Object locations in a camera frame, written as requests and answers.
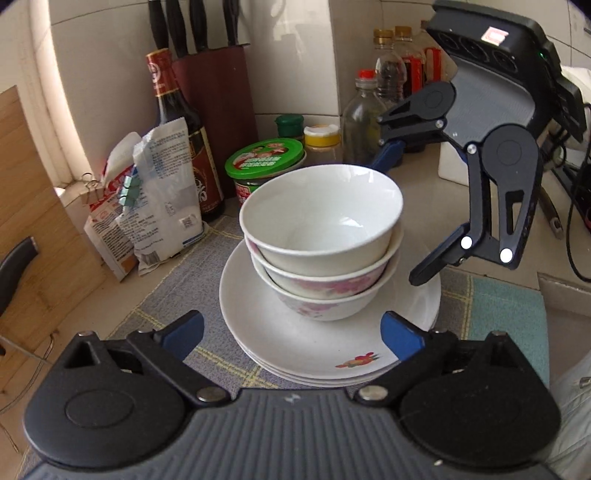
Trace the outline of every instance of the yellow and white lid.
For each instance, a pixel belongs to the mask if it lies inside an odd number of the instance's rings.
[[[332,147],[340,143],[340,128],[338,125],[306,127],[304,137],[310,147]]]

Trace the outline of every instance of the stack of plates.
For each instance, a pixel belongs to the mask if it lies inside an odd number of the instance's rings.
[[[294,383],[343,387],[372,381],[398,360],[382,341],[380,323],[393,310],[429,330],[437,318],[441,281],[437,275],[412,287],[408,274],[428,254],[405,234],[393,278],[359,313],[336,322],[317,322],[286,307],[258,277],[242,241],[226,263],[220,305],[238,345],[262,368]]]

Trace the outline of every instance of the ribbed gray surface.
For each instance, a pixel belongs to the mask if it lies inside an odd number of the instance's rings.
[[[452,57],[457,74],[452,80],[456,101],[446,115],[444,133],[464,147],[482,142],[496,127],[526,127],[535,111],[531,95],[523,87],[478,65]]]
[[[196,414],[152,459],[117,472],[40,465],[29,480],[557,480],[542,466],[503,475],[434,466],[386,410],[341,390],[243,390],[233,404]]]

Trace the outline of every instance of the wooden cutting board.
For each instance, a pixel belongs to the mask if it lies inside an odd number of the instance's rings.
[[[0,258],[28,236],[39,254],[0,317],[0,335],[34,351],[105,273],[61,205],[12,87],[0,94]],[[0,390],[28,358],[2,346],[7,354],[0,356]]]

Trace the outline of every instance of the bowl rim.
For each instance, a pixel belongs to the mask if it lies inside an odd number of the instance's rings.
[[[396,254],[396,252],[400,249],[400,245],[402,244],[403,238],[404,238],[404,227],[402,225],[402,222],[397,222],[396,225],[394,225],[394,228],[392,229],[392,237],[390,237],[388,249],[386,250],[386,253],[377,262],[374,262],[370,266],[365,267],[361,270],[357,270],[357,271],[351,272],[351,273],[346,273],[343,275],[333,275],[332,277],[310,277],[307,275],[298,275],[297,273],[287,272],[285,270],[282,270],[282,269],[276,267],[275,265],[272,265],[271,263],[269,263],[267,261],[267,259],[265,257],[263,257],[263,255],[261,254],[260,251],[257,251],[251,247],[251,243],[253,243],[255,246],[256,246],[256,243],[252,239],[248,238],[245,235],[246,247],[248,248],[248,251],[251,253],[252,256],[254,256],[259,261],[260,264],[262,264],[262,266],[265,269],[271,270],[272,272],[274,272],[282,277],[289,278],[291,280],[309,281],[309,282],[314,282],[314,283],[326,283],[326,282],[351,280],[352,278],[361,277],[363,275],[367,275],[368,273],[373,272],[374,270],[377,270],[378,268],[383,266],[385,263],[387,263]]]
[[[306,297],[300,297],[299,295],[295,295],[293,293],[290,293],[287,290],[283,290],[283,288],[281,288],[279,285],[277,285],[271,279],[271,277],[269,276],[269,274],[265,270],[265,267],[263,267],[262,264],[259,263],[259,261],[255,257],[253,257],[253,255],[251,254],[252,264],[253,264],[254,269],[256,270],[256,273],[258,274],[259,278],[261,280],[263,280],[267,285],[269,285],[273,290],[275,290],[277,293],[279,293],[281,295],[285,295],[286,297],[289,297],[293,300],[297,300],[297,301],[300,301],[303,303],[311,303],[314,305],[334,305],[334,304],[340,304],[340,303],[348,303],[350,301],[362,299],[363,297],[366,297],[367,295],[371,295],[373,292],[382,288],[392,278],[392,276],[394,276],[394,274],[396,273],[396,269],[398,268],[398,264],[400,263],[400,258],[401,258],[401,253],[400,253],[400,249],[399,249],[396,251],[396,253],[392,257],[392,259],[388,262],[388,265],[386,266],[386,269],[382,273],[382,276],[379,278],[379,280],[372,287],[368,288],[367,290],[364,290],[363,292],[358,293],[357,295],[352,295],[350,297],[344,297],[341,299],[318,300],[318,299],[308,299]]]
[[[389,223],[386,227],[384,227],[383,229],[379,230],[377,233],[367,237],[365,240],[363,240],[362,242],[354,245],[353,247],[346,247],[346,248],[338,248],[338,249],[328,249],[328,250],[309,250],[309,251],[305,251],[305,250],[292,250],[292,249],[288,249],[288,248],[282,248],[282,247],[277,247],[275,245],[271,245],[268,244],[266,242],[260,241],[258,240],[253,234],[249,233],[248,229],[245,227],[244,225],[244,212],[245,209],[248,208],[248,202],[252,203],[252,198],[256,198],[256,194],[258,192],[260,192],[262,189],[264,188],[268,188],[269,185],[272,185],[274,181],[278,181],[279,179],[285,179],[287,176],[290,175],[301,175],[302,172],[304,171],[310,171],[311,169],[315,168],[315,169],[323,169],[323,170],[335,170],[335,169],[341,169],[343,167],[347,167],[347,168],[352,168],[354,170],[357,171],[364,171],[364,172],[371,172],[377,176],[383,177],[385,179],[387,179],[389,182],[392,183],[392,185],[394,185],[394,190],[396,191],[396,193],[398,194],[398,196],[400,197],[400,208],[399,211],[397,212],[396,215],[394,215],[394,221]],[[404,210],[404,196],[402,195],[402,190],[400,190],[400,187],[398,186],[398,184],[393,181],[393,179],[391,179],[390,177],[388,177],[387,175],[381,173],[380,171],[377,170],[373,170],[372,168],[367,168],[367,167],[362,167],[360,165],[350,165],[350,164],[330,164],[330,165],[315,165],[315,166],[311,166],[311,167],[305,167],[305,168],[298,168],[296,170],[293,171],[289,171],[283,175],[280,175],[278,177],[275,177],[274,179],[271,179],[270,181],[266,182],[265,184],[263,184],[262,186],[258,187],[244,202],[244,204],[242,205],[242,207],[240,208],[240,213],[238,215],[238,219],[239,219],[239,223],[240,223],[240,228],[242,228],[242,232],[244,233],[245,237],[248,237],[251,241],[253,241],[257,246],[259,247],[263,247],[266,248],[267,250],[277,253],[277,254],[282,254],[282,255],[287,255],[289,257],[323,257],[323,256],[328,256],[328,255],[336,255],[336,254],[342,254],[348,251],[352,251],[352,250],[356,250],[360,247],[364,247],[367,244],[370,244],[371,242],[373,242],[374,240],[377,240],[378,238],[380,238],[383,234],[387,233],[388,230],[391,230],[394,225],[396,225],[396,223],[398,223],[398,221],[400,220],[400,217],[402,216],[402,211]]]

